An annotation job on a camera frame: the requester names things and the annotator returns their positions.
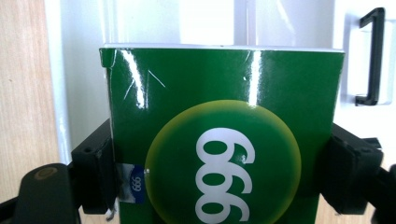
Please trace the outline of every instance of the black handle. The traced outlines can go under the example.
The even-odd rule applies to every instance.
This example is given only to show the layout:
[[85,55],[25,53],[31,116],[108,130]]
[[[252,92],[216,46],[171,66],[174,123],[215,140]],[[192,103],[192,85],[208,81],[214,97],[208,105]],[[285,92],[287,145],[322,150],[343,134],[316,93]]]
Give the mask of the black handle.
[[356,96],[355,105],[376,105],[379,98],[385,9],[378,7],[369,14],[365,15],[363,18],[361,18],[360,27],[362,28],[370,22],[373,23],[373,32],[370,53],[369,87],[366,96]]

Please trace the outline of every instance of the glossy surface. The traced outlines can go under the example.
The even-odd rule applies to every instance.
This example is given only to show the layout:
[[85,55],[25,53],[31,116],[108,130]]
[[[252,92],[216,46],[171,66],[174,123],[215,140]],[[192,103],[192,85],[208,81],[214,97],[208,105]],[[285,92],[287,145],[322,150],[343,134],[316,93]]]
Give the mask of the glossy surface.
[[[144,165],[151,143],[164,125],[191,107],[219,100],[245,102],[252,107],[259,105],[289,127],[301,155],[299,187],[278,222],[315,221],[318,203],[315,167],[319,162],[318,155],[330,137],[342,53],[258,49],[101,49],[101,53],[103,67],[107,68],[117,162]],[[265,148],[255,150],[266,153]],[[285,160],[295,159],[284,153]],[[184,168],[182,166],[185,165],[179,167],[178,163],[185,160],[185,156],[165,154],[160,160],[174,164],[162,167],[168,169],[165,172],[171,174]],[[195,151],[188,154],[197,155]],[[256,154],[255,161],[261,160],[259,155],[261,153]],[[197,162],[202,163],[198,156],[191,161]],[[295,173],[295,170],[282,167],[266,169],[258,171],[258,174]],[[254,190],[258,177],[249,175]],[[220,175],[209,177],[221,179]],[[203,177],[204,182],[209,181],[205,180],[209,177]],[[183,185],[184,178],[189,177],[167,178],[169,182],[161,185]],[[199,190],[199,187],[191,189],[192,195],[198,195]],[[185,200],[173,199],[175,204]],[[241,218],[243,214],[240,211],[238,213],[236,208],[231,213]],[[143,205],[121,203],[120,219],[124,223],[162,223],[149,201]]]
[[146,168],[148,196],[167,223],[194,223],[200,213],[202,221],[218,213],[216,222],[232,223],[242,213],[251,223],[274,223],[298,188],[301,158],[275,114],[223,100],[171,119],[151,144]]

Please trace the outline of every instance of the logo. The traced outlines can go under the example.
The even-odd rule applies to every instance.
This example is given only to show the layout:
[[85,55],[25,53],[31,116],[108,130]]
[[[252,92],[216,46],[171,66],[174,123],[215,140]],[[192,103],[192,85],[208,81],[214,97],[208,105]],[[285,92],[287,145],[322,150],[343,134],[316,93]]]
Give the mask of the logo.
[[276,222],[301,174],[282,119],[234,100],[175,116],[155,136],[145,166],[149,200],[166,223]]

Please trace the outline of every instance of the small label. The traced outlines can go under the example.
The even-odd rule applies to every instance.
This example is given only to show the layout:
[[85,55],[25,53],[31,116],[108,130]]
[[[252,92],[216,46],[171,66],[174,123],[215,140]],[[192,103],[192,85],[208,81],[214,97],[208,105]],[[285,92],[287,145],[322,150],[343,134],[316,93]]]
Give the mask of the small label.
[[146,193],[143,166],[119,163],[117,168],[121,181],[120,202],[143,203]]

